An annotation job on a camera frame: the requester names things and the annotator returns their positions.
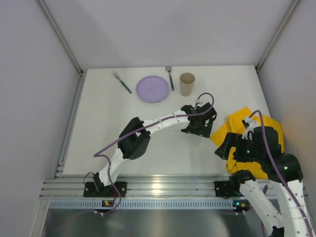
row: metal base plate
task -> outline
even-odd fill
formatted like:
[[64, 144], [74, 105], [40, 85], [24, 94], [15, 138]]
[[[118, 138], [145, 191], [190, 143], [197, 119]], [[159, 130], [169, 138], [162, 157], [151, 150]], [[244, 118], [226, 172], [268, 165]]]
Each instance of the metal base plate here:
[[[125, 197], [127, 191], [127, 182], [115, 182], [115, 186], [119, 190], [119, 193], [122, 198]], [[94, 182], [86, 182], [84, 187], [83, 196], [86, 198], [114, 198], [116, 191], [112, 186], [107, 186], [101, 192], [99, 192]]]

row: white panel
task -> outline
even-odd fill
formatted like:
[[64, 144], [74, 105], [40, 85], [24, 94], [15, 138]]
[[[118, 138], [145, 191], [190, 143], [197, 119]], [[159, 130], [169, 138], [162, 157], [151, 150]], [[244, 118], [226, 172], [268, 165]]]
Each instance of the white panel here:
[[261, 75], [286, 146], [300, 161], [316, 207], [316, 1], [302, 1]]
[[[114, 70], [133, 91], [132, 94], [113, 77], [111, 72]], [[192, 95], [188, 97], [181, 96], [179, 88], [179, 77], [184, 72], [196, 76]], [[168, 73], [161, 67], [88, 70], [64, 174], [85, 175], [101, 170], [107, 161], [105, 158], [94, 158], [93, 154], [118, 139], [132, 118], [148, 120], [169, 115], [184, 105], [194, 105], [203, 92], [210, 92], [215, 97], [214, 108], [218, 114], [212, 132], [227, 121], [228, 115], [245, 106], [269, 114], [253, 66], [174, 67], [175, 90], [158, 103], [141, 101], [135, 91], [137, 82], [148, 75], [168, 78]], [[208, 102], [211, 98], [204, 95], [201, 100]], [[115, 149], [116, 146], [113, 146], [104, 154], [111, 157]], [[142, 157], [124, 164], [122, 174], [226, 173], [226, 161], [214, 154], [216, 149], [208, 138], [180, 130], [162, 130], [158, 137], [152, 137]]]
[[46, 0], [83, 68], [255, 65], [292, 0]]
[[0, 2], [0, 236], [25, 237], [78, 75], [34, 0]]

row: white wall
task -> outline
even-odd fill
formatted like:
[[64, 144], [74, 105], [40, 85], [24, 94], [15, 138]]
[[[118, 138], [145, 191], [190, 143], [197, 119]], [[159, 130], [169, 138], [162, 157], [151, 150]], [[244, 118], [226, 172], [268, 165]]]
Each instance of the white wall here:
[[261, 70], [286, 151], [300, 161], [316, 208], [316, 1], [304, 0]]
[[293, 0], [46, 0], [83, 68], [256, 65]]
[[34, 0], [0, 1], [0, 236], [25, 237], [78, 74]]

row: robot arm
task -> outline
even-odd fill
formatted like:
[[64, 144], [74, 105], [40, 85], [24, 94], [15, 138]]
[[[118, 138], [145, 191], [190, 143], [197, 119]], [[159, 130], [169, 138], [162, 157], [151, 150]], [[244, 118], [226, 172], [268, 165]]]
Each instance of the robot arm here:
[[[188, 120], [188, 117], [177, 117], [179, 115], [186, 115], [186, 112], [182, 110], [178, 110], [177, 112], [167, 115], [164, 117], [151, 119], [151, 120], [145, 120], [141, 121], [142, 126], [145, 127], [147, 125], [150, 125], [152, 123], [155, 123], [159, 121], [158, 124], [143, 130], [143, 134], [140, 134], [139, 137], [136, 137], [134, 141], [123, 141], [122, 143], [119, 143], [114, 155], [111, 158], [111, 167], [110, 167], [110, 177], [113, 182], [116, 181], [118, 175], [121, 172], [122, 166], [125, 162], [127, 162], [129, 159], [137, 159], [140, 156], [142, 156], [147, 148], [149, 139], [156, 135], [161, 130], [168, 128], [170, 130], [182, 130], [188, 127], [190, 121]], [[164, 118], [167, 117], [174, 117], [168, 120], [164, 120]], [[132, 129], [135, 128], [135, 126], [131, 126], [131, 124], [139, 124], [139, 119], [132, 119], [131, 122], [127, 125], [123, 133], [120, 135], [123, 136], [129, 131], [132, 131]], [[108, 168], [109, 164], [107, 164], [101, 171], [99, 171], [99, 178], [104, 186], [111, 185], [109, 177], [108, 177]]]
[[[283, 154], [278, 144], [277, 132], [272, 127], [264, 127], [270, 152], [289, 187], [287, 189], [283, 186], [268, 157], [261, 125], [249, 117], [246, 117], [243, 123], [246, 127], [244, 134], [228, 133], [223, 145], [215, 153], [227, 159], [231, 147], [236, 147], [234, 159], [237, 162], [259, 163], [276, 192], [281, 214], [259, 190], [253, 175], [257, 173], [256, 170], [250, 168], [234, 173], [230, 177], [234, 189], [243, 194], [251, 203], [269, 236], [301, 237], [310, 236], [310, 233], [315, 236], [314, 231], [309, 228], [309, 216], [303, 196], [303, 175], [297, 158], [291, 154]], [[293, 200], [289, 192], [292, 192], [297, 200]]]
[[141, 121], [138, 117], [133, 118], [119, 135], [119, 138], [136, 129], [141, 130], [118, 142], [118, 147], [110, 159], [110, 169], [109, 164], [107, 164], [93, 177], [97, 190], [101, 191], [104, 187], [111, 185], [108, 172], [110, 172], [111, 180], [115, 182], [121, 172], [123, 164], [128, 160], [141, 157], [147, 149], [150, 138], [163, 129], [181, 130], [185, 133], [209, 138], [216, 116], [217, 113], [210, 103], [199, 102], [195, 107], [185, 105], [175, 113], [156, 119]]

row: utensil handle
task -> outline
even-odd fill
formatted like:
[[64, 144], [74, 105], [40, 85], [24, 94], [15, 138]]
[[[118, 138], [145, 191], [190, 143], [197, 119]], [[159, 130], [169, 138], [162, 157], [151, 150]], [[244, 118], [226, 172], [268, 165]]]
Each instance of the utensil handle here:
[[127, 85], [125, 85], [125, 83], [123, 81], [120, 81], [120, 83], [125, 87], [125, 89], [131, 94], [132, 92], [130, 91], [130, 89], [127, 87]]
[[172, 89], [172, 90], [174, 90], [174, 87], [173, 87], [173, 82], [172, 82], [172, 77], [171, 77], [171, 75], [169, 75], [169, 79], [170, 79], [171, 89]]

